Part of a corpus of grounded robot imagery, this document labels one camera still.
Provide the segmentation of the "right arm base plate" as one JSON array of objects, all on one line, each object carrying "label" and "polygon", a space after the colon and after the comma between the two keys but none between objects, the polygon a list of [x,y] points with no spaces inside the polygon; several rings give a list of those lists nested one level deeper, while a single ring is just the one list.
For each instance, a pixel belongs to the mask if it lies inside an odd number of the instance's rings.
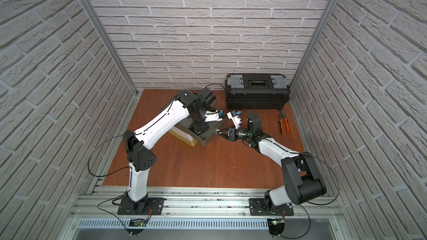
[{"label": "right arm base plate", "polygon": [[252,216],[293,216],[294,210],[291,203],[274,205],[267,198],[249,198],[249,210]]}]

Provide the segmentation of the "three-drawer storage box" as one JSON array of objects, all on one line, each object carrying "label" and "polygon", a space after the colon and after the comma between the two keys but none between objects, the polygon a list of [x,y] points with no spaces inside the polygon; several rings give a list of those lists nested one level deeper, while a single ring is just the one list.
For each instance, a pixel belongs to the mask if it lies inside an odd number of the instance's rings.
[{"label": "three-drawer storage box", "polygon": [[179,93],[159,113],[160,124],[167,130],[177,127],[206,146],[224,123],[224,114],[210,107],[214,99],[203,99],[188,91]]}]

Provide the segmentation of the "black plastic toolbox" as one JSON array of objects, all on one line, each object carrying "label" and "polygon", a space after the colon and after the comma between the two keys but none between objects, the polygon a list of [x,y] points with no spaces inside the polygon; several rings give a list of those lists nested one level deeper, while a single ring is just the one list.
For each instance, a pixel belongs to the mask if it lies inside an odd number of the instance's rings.
[{"label": "black plastic toolbox", "polygon": [[228,74],[225,81],[229,109],[253,107],[280,110],[290,99],[290,87],[283,74]]}]

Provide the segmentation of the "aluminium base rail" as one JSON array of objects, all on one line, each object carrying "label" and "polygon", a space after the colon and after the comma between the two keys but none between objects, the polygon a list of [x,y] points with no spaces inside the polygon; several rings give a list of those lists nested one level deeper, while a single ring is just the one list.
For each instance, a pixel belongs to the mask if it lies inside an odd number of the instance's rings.
[{"label": "aluminium base rail", "polygon": [[149,197],[165,199],[161,214],[126,216],[117,214],[119,206],[112,203],[123,193],[123,187],[100,186],[92,195],[79,196],[67,221],[69,230],[268,230],[272,226],[289,228],[291,222],[307,219],[311,226],[326,221],[336,232],[344,219],[336,203],[326,204],[327,197],[316,199],[314,204],[292,204],[293,216],[252,216],[249,198],[263,198],[262,189],[183,187],[150,187]]}]

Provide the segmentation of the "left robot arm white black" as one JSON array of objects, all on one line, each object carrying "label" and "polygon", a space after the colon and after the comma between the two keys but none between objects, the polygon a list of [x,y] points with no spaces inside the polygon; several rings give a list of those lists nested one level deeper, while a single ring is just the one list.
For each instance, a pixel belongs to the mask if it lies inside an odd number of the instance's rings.
[{"label": "left robot arm white black", "polygon": [[147,180],[150,168],[157,160],[151,151],[153,146],[173,126],[189,117],[192,119],[190,131],[196,135],[208,131],[206,111],[215,99],[215,95],[208,88],[197,94],[182,90],[145,126],[134,132],[128,130],[124,133],[130,182],[123,201],[129,203],[137,214],[147,209]]}]

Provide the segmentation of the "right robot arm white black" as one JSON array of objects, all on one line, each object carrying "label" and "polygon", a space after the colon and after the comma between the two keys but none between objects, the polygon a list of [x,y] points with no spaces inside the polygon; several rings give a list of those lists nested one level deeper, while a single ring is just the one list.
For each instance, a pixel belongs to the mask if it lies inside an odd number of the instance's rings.
[{"label": "right robot arm white black", "polygon": [[326,185],[311,153],[291,150],[264,133],[256,113],[248,115],[247,125],[242,126],[240,113],[227,113],[234,125],[217,130],[216,134],[231,142],[247,143],[281,166],[284,184],[265,193],[265,208],[271,212],[273,208],[290,203],[300,205],[326,194]]}]

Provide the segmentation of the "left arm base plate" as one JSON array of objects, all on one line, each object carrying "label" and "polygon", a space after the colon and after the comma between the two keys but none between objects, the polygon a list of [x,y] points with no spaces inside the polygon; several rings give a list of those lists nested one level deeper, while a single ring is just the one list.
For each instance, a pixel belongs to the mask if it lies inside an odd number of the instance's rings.
[{"label": "left arm base plate", "polygon": [[126,196],[121,200],[117,214],[126,216],[148,215],[159,216],[163,209],[164,198],[145,197],[137,202]]}]

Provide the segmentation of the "orange handled pliers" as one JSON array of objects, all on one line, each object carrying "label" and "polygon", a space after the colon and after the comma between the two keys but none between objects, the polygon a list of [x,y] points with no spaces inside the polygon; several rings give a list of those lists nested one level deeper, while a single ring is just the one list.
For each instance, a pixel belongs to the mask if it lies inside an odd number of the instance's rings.
[{"label": "orange handled pliers", "polygon": [[279,129],[281,134],[290,133],[288,117],[284,110],[279,110],[278,122],[279,122]]}]

